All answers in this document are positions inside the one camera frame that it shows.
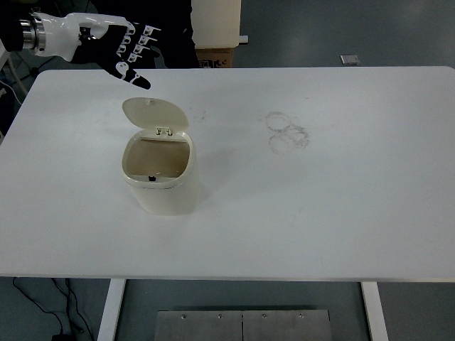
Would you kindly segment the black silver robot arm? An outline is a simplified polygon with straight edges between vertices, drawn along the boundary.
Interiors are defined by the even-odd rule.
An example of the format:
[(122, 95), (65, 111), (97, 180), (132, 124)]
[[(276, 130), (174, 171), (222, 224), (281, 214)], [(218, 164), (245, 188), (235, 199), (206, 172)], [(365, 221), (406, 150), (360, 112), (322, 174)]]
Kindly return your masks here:
[(1, 12), (1, 42), (7, 51), (29, 50), (69, 63), (95, 63), (117, 79), (145, 90), (151, 83), (134, 69), (158, 40), (159, 28), (121, 16), (69, 13), (64, 17)]

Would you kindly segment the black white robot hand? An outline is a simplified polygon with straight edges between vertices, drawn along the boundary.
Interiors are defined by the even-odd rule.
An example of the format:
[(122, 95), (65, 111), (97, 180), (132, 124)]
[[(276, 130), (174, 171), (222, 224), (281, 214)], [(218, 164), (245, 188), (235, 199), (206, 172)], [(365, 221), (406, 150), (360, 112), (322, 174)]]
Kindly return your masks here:
[(151, 83), (131, 63), (138, 63), (142, 56), (159, 56), (146, 45), (158, 45), (152, 35), (160, 31), (153, 25), (130, 23), (119, 16), (70, 13), (57, 17), (35, 12), (32, 51), (41, 57), (58, 56), (72, 63), (97, 63), (114, 77), (150, 90)]

